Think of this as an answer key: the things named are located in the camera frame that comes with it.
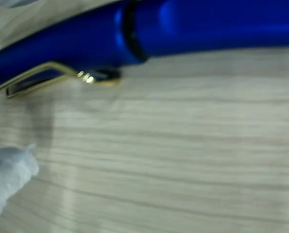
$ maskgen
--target pen clip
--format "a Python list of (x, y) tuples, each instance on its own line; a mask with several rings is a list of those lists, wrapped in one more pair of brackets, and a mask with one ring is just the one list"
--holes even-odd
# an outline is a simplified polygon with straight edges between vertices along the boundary
[[(46, 80), (34, 80), (24, 82), (30, 77), (40, 74), (44, 71), (54, 70), (58, 71), (62, 75)], [(87, 84), (101, 84), (105, 87), (112, 87), (119, 84), (120, 73), (116, 70), (103, 70), (93, 71), (91, 73), (85, 73), (84, 71), (76, 71), (71, 67), (68, 67), (58, 62), (46, 62), (29, 69), (9, 81), (0, 85), (0, 91), (6, 90), (7, 99), (22, 96), (32, 91), (38, 90), (42, 87), (57, 83), (64, 80), (67, 77), (77, 77), (82, 82)]]

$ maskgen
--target wooden table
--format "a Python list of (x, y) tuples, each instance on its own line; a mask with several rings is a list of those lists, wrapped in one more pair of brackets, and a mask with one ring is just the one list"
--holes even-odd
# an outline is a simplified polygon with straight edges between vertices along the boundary
[[(104, 3), (0, 9), (0, 48)], [(41, 170), (0, 233), (289, 233), (289, 48), (152, 59), (119, 87), (6, 100), (0, 147)]]

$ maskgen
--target blue pen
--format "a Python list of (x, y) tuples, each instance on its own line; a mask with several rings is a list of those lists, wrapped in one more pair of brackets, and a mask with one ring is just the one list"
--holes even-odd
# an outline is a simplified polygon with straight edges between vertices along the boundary
[(34, 86), (51, 69), (89, 82), (151, 57), (273, 46), (289, 46), (289, 0), (121, 0), (1, 50), (0, 89), (26, 77), (17, 89)]

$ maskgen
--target blue pen barrel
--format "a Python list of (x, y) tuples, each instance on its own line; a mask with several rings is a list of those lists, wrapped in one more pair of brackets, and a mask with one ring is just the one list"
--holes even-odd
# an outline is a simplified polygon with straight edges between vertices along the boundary
[(289, 45), (289, 0), (144, 0), (135, 15), (149, 56)]
[(142, 62), (130, 52), (125, 41), (123, 21), (127, 4), (118, 1), (90, 10), (1, 50), (0, 84), (47, 61), (79, 71)]

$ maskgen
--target white cloth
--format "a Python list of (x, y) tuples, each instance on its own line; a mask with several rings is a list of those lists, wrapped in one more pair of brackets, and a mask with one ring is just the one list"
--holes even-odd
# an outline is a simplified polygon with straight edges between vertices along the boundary
[(29, 4), (37, 0), (0, 0), (0, 6), (16, 7)]
[(38, 174), (39, 167), (32, 153), (34, 147), (0, 149), (0, 215), (6, 201)]

